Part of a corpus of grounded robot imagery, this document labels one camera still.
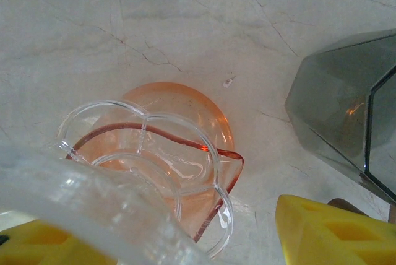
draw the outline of marble countertop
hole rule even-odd
[[[227,115],[246,161],[220,258],[284,264],[280,194],[387,218],[388,204],[301,148],[283,104],[305,56],[395,16],[396,0],[0,0],[0,139],[40,147],[82,103],[189,85]]]

